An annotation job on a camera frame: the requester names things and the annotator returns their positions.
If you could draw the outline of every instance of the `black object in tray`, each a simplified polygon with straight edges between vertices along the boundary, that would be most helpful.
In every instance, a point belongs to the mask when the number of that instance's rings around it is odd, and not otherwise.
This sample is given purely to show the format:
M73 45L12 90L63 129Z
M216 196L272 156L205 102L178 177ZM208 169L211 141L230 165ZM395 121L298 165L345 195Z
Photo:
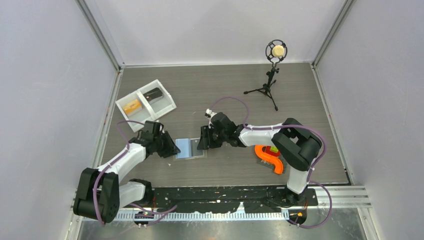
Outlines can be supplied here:
M146 98L149 104L153 104L157 102L159 99L163 98L164 94L159 89L159 87L155 87L152 90L143 94L143 96Z

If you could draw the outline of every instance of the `orange connector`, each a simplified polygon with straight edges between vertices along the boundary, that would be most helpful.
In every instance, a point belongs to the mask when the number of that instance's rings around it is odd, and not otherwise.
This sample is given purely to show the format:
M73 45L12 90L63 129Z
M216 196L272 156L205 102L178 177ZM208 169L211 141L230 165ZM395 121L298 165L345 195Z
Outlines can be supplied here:
M265 145L255 145L254 152L263 161L274 165L274 173L282 174L284 170L283 163L277 156L273 156L271 154L264 152L265 147L266 147Z

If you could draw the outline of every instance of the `yellow object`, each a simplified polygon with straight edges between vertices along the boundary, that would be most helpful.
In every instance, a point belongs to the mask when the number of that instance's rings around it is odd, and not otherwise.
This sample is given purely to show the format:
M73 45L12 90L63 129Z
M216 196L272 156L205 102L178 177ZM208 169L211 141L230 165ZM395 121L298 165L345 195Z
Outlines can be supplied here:
M277 45L272 48L272 55L276 58L282 57L284 55L284 47Z
M138 99L134 99L130 101L127 105L123 106L122 109L125 112L125 114L128 116L128 114L134 112L138 108L141 108L142 104Z
M273 153L278 153L278 148L276 148L275 146L271 146L271 148L269 149L271 152Z

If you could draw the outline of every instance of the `orange plastic piece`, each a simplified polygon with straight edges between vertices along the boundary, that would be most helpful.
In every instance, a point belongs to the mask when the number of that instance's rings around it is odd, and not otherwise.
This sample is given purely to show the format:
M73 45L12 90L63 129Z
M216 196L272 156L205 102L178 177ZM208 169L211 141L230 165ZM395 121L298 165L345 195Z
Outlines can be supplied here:
M122 109L124 113L128 116L128 114L140 108L141 106L142 104L140 103L140 101L138 99L134 99L130 101L127 105L123 106Z
M265 147L266 147L265 145L256 145L256 146L254 146L254 152L263 161L274 165L274 173L282 174L283 170L284 170L283 163L281 162L281 160L278 157L272 156L272 155L264 152L263 149Z

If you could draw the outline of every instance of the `blue square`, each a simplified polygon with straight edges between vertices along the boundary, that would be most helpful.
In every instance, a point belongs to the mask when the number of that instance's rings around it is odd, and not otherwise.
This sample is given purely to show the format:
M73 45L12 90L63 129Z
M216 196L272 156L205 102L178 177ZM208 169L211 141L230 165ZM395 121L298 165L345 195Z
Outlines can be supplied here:
M188 159L192 157L192 145L189 138L175 140L175 145L181 150L176 154L176 159Z

